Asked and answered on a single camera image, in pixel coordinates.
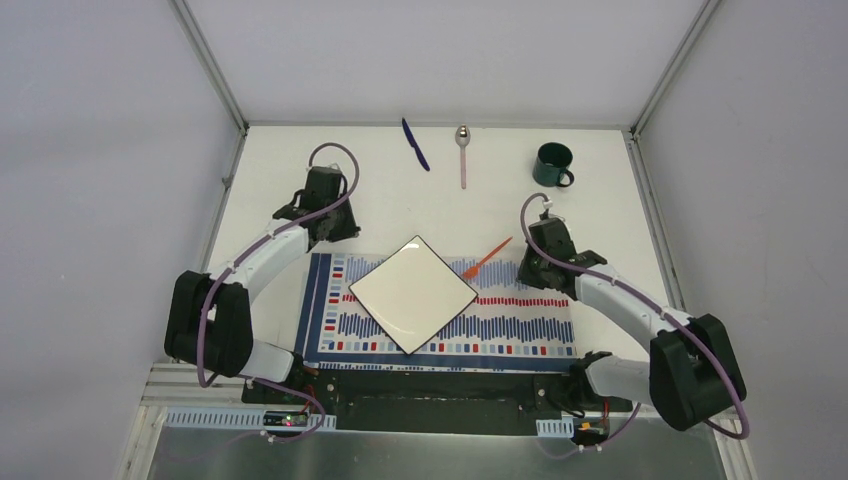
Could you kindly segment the blue striped placemat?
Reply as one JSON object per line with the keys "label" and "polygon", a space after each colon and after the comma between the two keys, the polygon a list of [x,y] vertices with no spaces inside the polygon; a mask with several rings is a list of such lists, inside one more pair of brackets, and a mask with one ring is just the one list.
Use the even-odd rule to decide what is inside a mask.
{"label": "blue striped placemat", "polygon": [[496,258],[468,280],[476,297],[445,307],[404,302],[403,320],[425,334],[412,353],[361,305],[350,287],[381,255],[315,253],[305,280],[294,350],[319,369],[562,372],[579,354],[570,300],[517,282],[519,264]]}

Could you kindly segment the white square plate black rim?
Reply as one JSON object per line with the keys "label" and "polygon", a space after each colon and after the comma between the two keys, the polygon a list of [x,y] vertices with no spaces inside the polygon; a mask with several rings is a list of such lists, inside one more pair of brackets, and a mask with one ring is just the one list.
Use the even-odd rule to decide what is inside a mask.
{"label": "white square plate black rim", "polygon": [[477,291],[419,235],[353,282],[350,292],[407,355],[478,298]]}

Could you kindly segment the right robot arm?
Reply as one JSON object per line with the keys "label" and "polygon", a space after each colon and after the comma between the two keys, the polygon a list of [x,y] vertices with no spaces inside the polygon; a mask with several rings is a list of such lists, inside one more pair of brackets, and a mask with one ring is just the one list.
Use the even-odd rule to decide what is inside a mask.
{"label": "right robot arm", "polygon": [[715,316],[694,317],[663,307],[595,252],[566,261],[528,248],[519,283],[567,295],[630,335],[648,354],[645,361],[590,352],[569,369],[569,400],[583,410],[606,397],[653,407],[672,428],[685,431],[735,408],[744,418],[747,388],[725,325]]}

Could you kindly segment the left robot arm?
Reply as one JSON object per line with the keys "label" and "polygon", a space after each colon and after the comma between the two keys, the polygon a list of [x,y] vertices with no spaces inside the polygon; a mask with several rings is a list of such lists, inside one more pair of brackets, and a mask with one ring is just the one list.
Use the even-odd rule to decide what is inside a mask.
{"label": "left robot arm", "polygon": [[165,353],[216,376],[260,378],[281,404],[297,402],[305,378],[293,370],[297,354],[257,340],[251,304],[291,263],[320,242],[359,232],[349,200],[314,212],[285,205],[235,258],[206,273],[183,272],[173,289]]}

